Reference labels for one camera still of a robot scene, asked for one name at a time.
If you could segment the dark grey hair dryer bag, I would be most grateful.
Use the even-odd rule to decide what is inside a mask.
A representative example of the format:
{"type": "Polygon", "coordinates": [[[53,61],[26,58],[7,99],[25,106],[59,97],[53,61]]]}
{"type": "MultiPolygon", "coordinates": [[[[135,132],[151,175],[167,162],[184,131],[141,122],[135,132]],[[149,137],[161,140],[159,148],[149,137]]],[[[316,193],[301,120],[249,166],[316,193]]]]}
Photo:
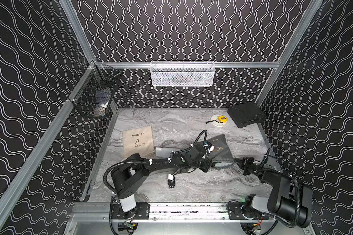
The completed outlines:
{"type": "Polygon", "coordinates": [[[227,145],[225,134],[218,135],[207,140],[214,146],[214,150],[209,154],[209,159],[212,161],[211,168],[223,170],[234,165],[234,158],[227,145]]]}

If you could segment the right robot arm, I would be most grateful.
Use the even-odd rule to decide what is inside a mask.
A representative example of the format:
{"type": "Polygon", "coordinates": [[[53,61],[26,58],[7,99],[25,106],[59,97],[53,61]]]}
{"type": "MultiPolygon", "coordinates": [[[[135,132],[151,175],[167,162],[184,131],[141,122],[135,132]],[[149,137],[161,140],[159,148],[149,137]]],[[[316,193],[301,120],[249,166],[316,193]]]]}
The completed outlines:
{"type": "Polygon", "coordinates": [[[253,219],[265,215],[288,228],[308,227],[312,218],[312,188],[299,183],[294,176],[268,166],[269,157],[270,150],[267,150],[260,162],[254,157],[245,157],[237,162],[244,175],[254,175],[261,183],[272,187],[268,197],[248,195],[241,207],[243,216],[253,219]]]}

